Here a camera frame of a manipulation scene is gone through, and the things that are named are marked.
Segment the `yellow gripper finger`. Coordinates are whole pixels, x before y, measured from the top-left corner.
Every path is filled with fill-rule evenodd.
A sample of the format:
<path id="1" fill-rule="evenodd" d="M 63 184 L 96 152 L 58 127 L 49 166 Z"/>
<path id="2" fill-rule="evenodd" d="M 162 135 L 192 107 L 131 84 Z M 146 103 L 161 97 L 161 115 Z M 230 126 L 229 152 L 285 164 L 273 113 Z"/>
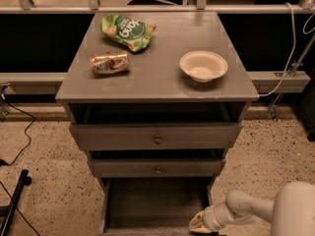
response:
<path id="1" fill-rule="evenodd" d="M 201 234 L 209 234 L 212 233 L 213 230 L 207 227 L 203 222 L 202 211 L 199 211 L 189 222 L 189 230 L 193 233 L 201 233 Z"/>

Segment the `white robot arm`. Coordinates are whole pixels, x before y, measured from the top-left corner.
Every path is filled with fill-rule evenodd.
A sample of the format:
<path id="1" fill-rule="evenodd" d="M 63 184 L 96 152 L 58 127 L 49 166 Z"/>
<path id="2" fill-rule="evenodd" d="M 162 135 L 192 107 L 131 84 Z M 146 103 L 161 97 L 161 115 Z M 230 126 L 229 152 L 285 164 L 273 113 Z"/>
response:
<path id="1" fill-rule="evenodd" d="M 233 190 L 224 202 L 199 211 L 190 221 L 189 230 L 209 234 L 257 218 L 271 224 L 270 236 L 315 236 L 315 186 L 306 182 L 285 184 L 273 201 Z"/>

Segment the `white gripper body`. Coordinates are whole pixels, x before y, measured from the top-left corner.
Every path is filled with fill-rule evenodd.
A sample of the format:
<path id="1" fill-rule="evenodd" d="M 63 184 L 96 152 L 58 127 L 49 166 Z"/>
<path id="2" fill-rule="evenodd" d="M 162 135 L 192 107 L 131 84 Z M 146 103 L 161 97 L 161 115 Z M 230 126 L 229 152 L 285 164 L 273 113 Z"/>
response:
<path id="1" fill-rule="evenodd" d="M 219 232 L 221 229 L 235 220 L 235 213 L 230 210 L 226 203 L 208 206 L 204 209 L 202 222 L 211 232 Z"/>

